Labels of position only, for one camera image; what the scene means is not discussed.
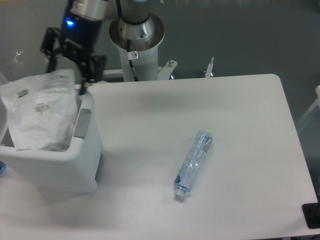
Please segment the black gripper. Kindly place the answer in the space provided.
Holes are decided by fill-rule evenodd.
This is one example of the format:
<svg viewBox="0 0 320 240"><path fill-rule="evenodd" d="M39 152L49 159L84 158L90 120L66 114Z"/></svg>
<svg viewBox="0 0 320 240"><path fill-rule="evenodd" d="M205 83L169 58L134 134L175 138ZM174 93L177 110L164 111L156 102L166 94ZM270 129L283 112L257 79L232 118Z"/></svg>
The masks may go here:
<svg viewBox="0 0 320 240"><path fill-rule="evenodd" d="M107 57L94 53L101 25L101 20L66 15L61 31L56 27L48 27L40 46L40 51L47 60L46 73L56 70L61 46L63 56L77 64L82 77L78 93L80 96L86 93L90 84L98 83L103 78Z"/></svg>

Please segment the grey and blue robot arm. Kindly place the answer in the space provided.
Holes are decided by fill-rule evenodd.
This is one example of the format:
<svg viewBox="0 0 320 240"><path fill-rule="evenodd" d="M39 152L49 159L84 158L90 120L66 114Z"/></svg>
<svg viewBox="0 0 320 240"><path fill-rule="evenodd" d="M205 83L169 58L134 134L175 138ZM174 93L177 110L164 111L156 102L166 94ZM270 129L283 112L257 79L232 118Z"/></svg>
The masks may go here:
<svg viewBox="0 0 320 240"><path fill-rule="evenodd" d="M150 17L147 0L69 0L61 26L46 29L40 51L48 60L47 73L56 70L59 57L75 63L81 74L79 95L89 84L102 80L107 62L105 55L94 52L103 21L122 19L131 25Z"/></svg>

